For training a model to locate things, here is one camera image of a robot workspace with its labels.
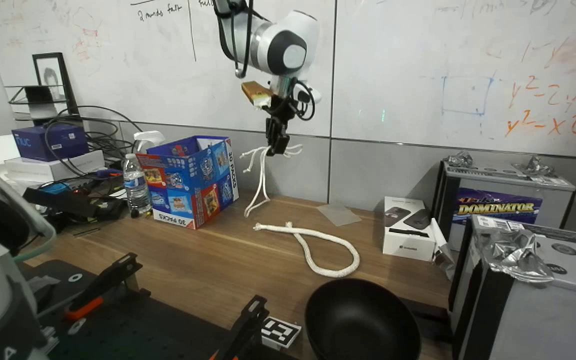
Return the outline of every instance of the picture frame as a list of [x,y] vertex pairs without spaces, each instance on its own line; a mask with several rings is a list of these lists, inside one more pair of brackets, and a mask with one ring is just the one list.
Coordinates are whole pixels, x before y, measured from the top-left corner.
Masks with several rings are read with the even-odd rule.
[[34,54],[32,55],[32,62],[37,76],[37,84],[50,87],[54,101],[66,100],[66,107],[71,115],[80,114],[66,69],[64,54],[61,52]]

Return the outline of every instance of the white cable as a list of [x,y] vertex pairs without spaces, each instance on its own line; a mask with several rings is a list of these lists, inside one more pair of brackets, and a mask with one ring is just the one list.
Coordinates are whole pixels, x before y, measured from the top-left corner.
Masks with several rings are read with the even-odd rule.
[[[254,193],[254,197],[252,198],[252,201],[249,203],[249,205],[246,207],[246,209],[244,210],[244,217],[249,217],[250,213],[254,210],[257,209],[258,207],[261,207],[263,204],[268,203],[270,201],[270,198],[268,197],[268,193],[266,192],[266,155],[268,154],[268,151],[270,151],[270,149],[272,148],[272,146],[260,146],[258,148],[253,148],[250,151],[246,151],[244,153],[242,153],[242,155],[239,156],[240,159],[243,159],[244,157],[247,157],[248,155],[250,156],[250,164],[248,165],[247,169],[244,170],[244,173],[250,173],[250,171],[252,170],[253,166],[255,165],[255,157],[257,155],[257,153],[260,152],[259,154],[259,185],[256,187],[256,193]],[[294,157],[295,155],[299,155],[302,153],[302,150],[304,150],[304,145],[302,145],[301,143],[295,146],[288,146],[286,147],[286,150],[296,150],[296,151],[284,151],[283,155],[284,157],[290,159],[290,157]],[[259,196],[259,192],[261,192],[261,190],[263,189],[263,197],[265,199],[263,199],[262,202],[258,203],[257,205],[254,205],[254,203],[257,201],[257,198]]]
[[[290,221],[286,223],[285,227],[273,226],[273,225],[262,225],[260,223],[257,223],[253,229],[255,231],[268,230],[268,231],[274,231],[277,233],[293,234],[294,237],[297,238],[297,241],[299,242],[299,244],[301,244],[301,247],[303,248],[303,254],[306,257],[306,262],[308,263],[308,266],[312,269],[312,271],[314,271],[315,273],[317,273],[319,275],[327,276],[329,278],[343,278],[344,276],[348,276],[348,275],[352,274],[359,267],[359,253],[357,252],[355,247],[352,244],[350,244],[350,242],[348,242],[348,241],[346,241],[340,237],[324,234],[323,232],[310,230],[308,228],[296,228],[296,227],[293,227],[293,223]],[[328,240],[328,241],[331,241],[333,243],[337,243],[337,244],[340,244],[342,246],[345,246],[345,248],[348,249],[348,251],[350,251],[350,253],[352,254],[352,264],[350,264],[350,266],[348,266],[347,268],[344,268],[341,270],[331,270],[331,269],[320,268],[319,266],[317,266],[317,264],[315,264],[315,261],[313,260],[313,256],[311,256],[311,249],[308,247],[308,243],[306,243],[306,240],[304,240],[304,238],[302,237],[302,234],[310,235],[311,237],[318,237],[320,239]]]

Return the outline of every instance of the white box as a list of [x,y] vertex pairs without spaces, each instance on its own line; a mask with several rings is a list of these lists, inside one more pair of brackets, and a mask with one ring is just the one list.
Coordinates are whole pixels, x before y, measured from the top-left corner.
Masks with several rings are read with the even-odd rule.
[[424,202],[386,196],[383,204],[383,253],[431,262],[435,237]]
[[[101,150],[71,157],[70,161],[77,169],[83,171],[83,173],[89,173],[106,166],[104,154]],[[59,160],[39,161],[17,157],[6,160],[5,164],[7,177],[11,180],[47,183],[77,176],[77,174],[69,170]]]

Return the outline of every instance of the wooden desk surface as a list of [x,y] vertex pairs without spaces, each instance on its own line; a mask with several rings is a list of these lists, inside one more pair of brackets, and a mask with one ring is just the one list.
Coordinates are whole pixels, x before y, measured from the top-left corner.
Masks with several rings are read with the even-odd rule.
[[[63,260],[98,274],[128,252],[137,254],[143,268],[139,285],[154,299],[206,321],[230,328],[242,307],[255,295],[268,300],[270,315],[304,325],[304,311],[311,293],[331,278],[308,267],[302,247],[293,235],[254,231],[255,223],[307,228],[336,235],[354,244],[359,268],[350,276],[369,280],[394,294],[428,305],[447,307],[450,282],[434,265],[403,257],[383,255],[381,216],[353,210],[361,221],[335,227],[317,209],[320,203],[277,196],[243,217],[252,194],[227,208],[199,230],[188,230],[151,218],[100,225],[87,235],[73,228],[60,235],[54,248],[29,260],[36,266],[47,260]],[[338,244],[305,237],[314,261],[327,269],[343,269],[352,255]],[[315,359],[306,331],[291,347],[291,355]],[[448,360],[450,347],[426,341],[421,359]]]

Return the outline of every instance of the cardboard box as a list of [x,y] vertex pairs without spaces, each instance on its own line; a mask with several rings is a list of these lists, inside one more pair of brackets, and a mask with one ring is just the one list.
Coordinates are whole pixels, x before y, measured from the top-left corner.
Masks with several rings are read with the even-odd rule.
[[[104,154],[101,150],[71,157],[70,162],[84,173],[101,169],[106,165],[104,162]],[[7,177],[9,177],[10,180],[48,183],[77,176],[77,174],[73,173],[73,171],[64,166],[59,160],[39,161],[17,157],[4,161],[4,164],[7,170]]]
[[89,151],[86,132],[83,127],[58,123],[50,128],[48,143],[55,155],[46,145],[44,126],[25,127],[12,130],[14,142],[22,158],[52,162],[59,158],[75,158]]
[[432,261],[435,237],[424,202],[386,196],[383,203],[383,253]]
[[230,137],[192,136],[137,158],[158,221],[197,229],[240,197]]

